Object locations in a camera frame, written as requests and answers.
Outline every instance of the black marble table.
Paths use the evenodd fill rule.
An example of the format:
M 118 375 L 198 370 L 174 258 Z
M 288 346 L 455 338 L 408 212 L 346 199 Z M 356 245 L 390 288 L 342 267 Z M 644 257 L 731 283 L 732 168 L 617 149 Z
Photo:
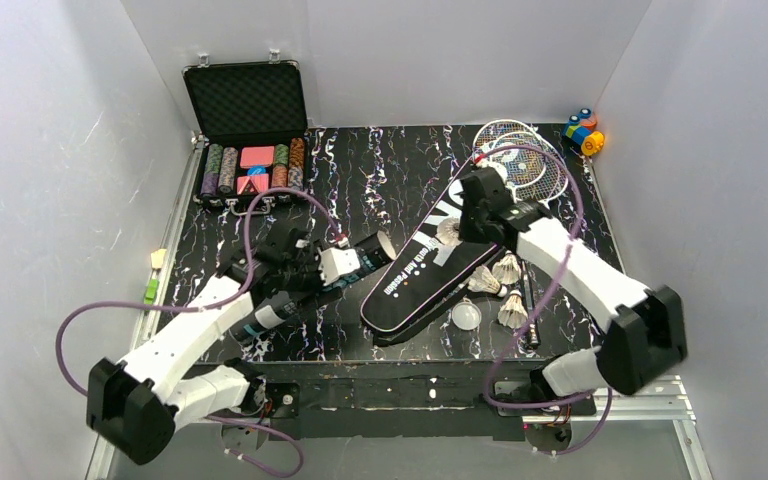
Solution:
M 562 125 L 537 125 L 538 132 L 566 158 L 584 195 L 585 243 L 614 266 L 617 254 L 604 212 L 596 195 L 589 161 L 561 140 Z M 312 175 L 308 179 L 317 198 L 330 210 L 350 239 L 382 229 L 398 249 L 417 227 L 453 172 L 470 154 L 478 126 L 418 126 L 386 128 L 326 128 L 308 132 Z M 553 202 L 554 214 L 567 226 L 572 219 L 571 193 Z M 320 238 L 326 222 L 306 204 L 276 209 L 256 217 L 253 233 L 265 234 L 278 219 L 290 219 Z M 208 212 L 191 204 L 176 252 L 166 304 L 185 305 L 215 272 L 221 259 L 242 245 L 241 218 L 228 211 Z M 548 276 L 532 269 L 534 295 L 542 294 Z M 461 331 L 444 315 L 412 340 L 392 347 L 372 344 L 372 334 L 361 324 L 360 303 L 377 275 L 352 285 L 344 298 L 315 315 L 284 324 L 254 344 L 242 346 L 231 336 L 201 359 L 216 363 L 232 357 L 257 362 L 376 362 L 475 361 L 495 358 L 511 338 L 511 330 L 495 321 L 500 300 L 482 298 L 482 325 Z M 161 318 L 161 328 L 170 317 Z M 547 358 L 586 348 L 598 341 L 590 316 L 563 291 L 538 320 L 542 345 L 536 351 L 520 348 L 515 358 Z

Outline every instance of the shuttlecock feather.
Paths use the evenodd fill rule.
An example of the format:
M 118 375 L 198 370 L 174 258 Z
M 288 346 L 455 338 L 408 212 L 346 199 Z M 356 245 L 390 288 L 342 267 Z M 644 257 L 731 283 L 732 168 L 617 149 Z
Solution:
M 500 297 L 504 297 L 508 293 L 508 289 L 504 285 L 496 280 L 496 277 L 490 273 L 490 269 L 484 265 L 479 265 L 478 268 L 472 272 L 469 276 L 469 281 L 466 284 L 466 288 L 470 292 L 483 292 L 492 293 Z
M 498 319 L 499 323 L 513 329 L 521 327 L 528 320 L 528 315 L 522 306 L 522 294 L 519 290 L 511 290 L 511 294 L 508 295 L 508 299 L 505 300 L 505 304 L 499 310 Z
M 437 225 L 437 240 L 447 247 L 456 247 L 461 244 L 460 220 L 449 217 Z
M 504 258 L 496 262 L 493 265 L 493 276 L 496 280 L 500 281 L 502 285 L 510 285 L 522 275 L 522 270 L 519 268 L 519 260 L 513 253 L 508 253 Z

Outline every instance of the gray floor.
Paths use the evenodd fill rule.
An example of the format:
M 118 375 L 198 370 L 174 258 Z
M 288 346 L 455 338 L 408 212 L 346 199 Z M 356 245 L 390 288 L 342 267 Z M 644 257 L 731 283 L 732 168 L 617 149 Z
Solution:
M 582 424 L 581 428 L 591 425 Z M 218 428 L 187 427 L 160 457 L 142 467 L 117 453 L 108 478 L 272 478 L 225 456 L 219 446 Z M 525 443 L 493 442 L 489 438 L 334 438 L 305 440 L 304 447 L 307 462 L 296 478 L 306 480 L 690 478 L 669 421 L 609 422 L 590 445 L 556 462 L 531 455 Z M 289 469 L 296 455 L 283 442 L 267 442 L 257 457 Z

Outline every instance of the colorful toy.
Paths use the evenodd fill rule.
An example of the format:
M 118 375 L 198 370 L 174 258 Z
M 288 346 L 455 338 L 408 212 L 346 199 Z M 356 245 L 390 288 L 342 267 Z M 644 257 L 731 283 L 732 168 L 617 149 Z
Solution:
M 570 115 L 564 126 L 564 136 L 581 147 L 581 153 L 590 156 L 605 146 L 605 135 L 596 130 L 596 115 L 589 108 L 582 108 L 578 115 Z

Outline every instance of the robotic arm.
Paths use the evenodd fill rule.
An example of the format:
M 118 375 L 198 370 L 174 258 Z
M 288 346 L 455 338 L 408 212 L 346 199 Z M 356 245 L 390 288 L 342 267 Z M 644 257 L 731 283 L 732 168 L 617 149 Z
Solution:
M 463 241 L 494 242 L 545 272 L 558 270 L 569 234 L 545 207 L 514 203 L 492 168 L 478 169 L 462 184 Z M 601 346 L 549 359 L 533 370 L 530 385 L 520 392 L 529 401 L 600 387 L 633 395 L 687 356 L 681 299 L 670 288 L 651 290 L 605 263 L 580 240 L 572 246 L 561 286 L 593 315 L 605 337 Z
M 241 318 L 279 291 L 299 293 L 278 312 L 264 307 L 258 322 L 275 326 L 292 314 L 340 298 L 342 289 L 395 258 L 383 232 L 349 248 L 311 243 L 308 233 L 281 224 L 272 227 L 254 255 L 252 288 L 222 308 L 176 316 L 157 335 L 119 362 L 99 361 L 90 371 L 87 425 L 136 464 L 160 454 L 178 429 L 227 408 L 255 410 L 260 374 L 240 359 L 210 373 L 183 380 L 190 367 Z M 188 306 L 215 303 L 236 293 L 248 271 L 243 252 L 220 265 Z

